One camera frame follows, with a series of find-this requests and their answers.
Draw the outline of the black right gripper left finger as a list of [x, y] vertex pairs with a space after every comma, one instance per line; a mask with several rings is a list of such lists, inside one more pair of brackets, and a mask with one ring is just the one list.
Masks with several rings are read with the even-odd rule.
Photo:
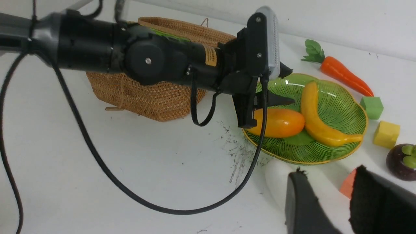
[[300, 167], [287, 177], [285, 225], [289, 234], [340, 234], [332, 224]]

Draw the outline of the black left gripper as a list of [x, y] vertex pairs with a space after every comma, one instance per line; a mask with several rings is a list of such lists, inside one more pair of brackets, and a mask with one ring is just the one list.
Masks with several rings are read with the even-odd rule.
[[[258, 79], [265, 78], [263, 76], [253, 77], [248, 73], [245, 35], [246, 28], [243, 28], [235, 39], [220, 46], [220, 50], [223, 52], [223, 70], [217, 90], [233, 95], [238, 127], [249, 129], [257, 126], [257, 120], [253, 117], [255, 109], [287, 106], [294, 104], [295, 100], [274, 94], [271, 91], [256, 93]], [[278, 78], [285, 78], [293, 73], [293, 70], [281, 61], [280, 68], [281, 72]]]

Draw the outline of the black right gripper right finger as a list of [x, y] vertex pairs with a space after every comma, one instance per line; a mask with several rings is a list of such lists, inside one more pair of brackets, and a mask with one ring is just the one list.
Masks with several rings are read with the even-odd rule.
[[349, 222], [355, 234], [414, 234], [414, 193], [369, 171], [356, 168]]

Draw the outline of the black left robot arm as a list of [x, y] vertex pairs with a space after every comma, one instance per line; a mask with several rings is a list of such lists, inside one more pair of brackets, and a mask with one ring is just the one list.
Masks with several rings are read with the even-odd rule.
[[141, 85], [190, 86], [198, 126], [211, 120], [219, 94], [232, 95], [238, 126], [247, 129], [257, 126], [255, 110], [295, 103], [266, 89], [270, 79], [292, 73], [280, 61], [278, 21], [269, 6], [258, 8], [235, 39], [212, 47], [121, 21], [123, 0], [115, 4], [115, 23], [97, 20], [102, 5], [90, 15], [67, 9], [39, 20], [1, 13], [1, 50], [35, 54], [56, 71], [122, 72]]

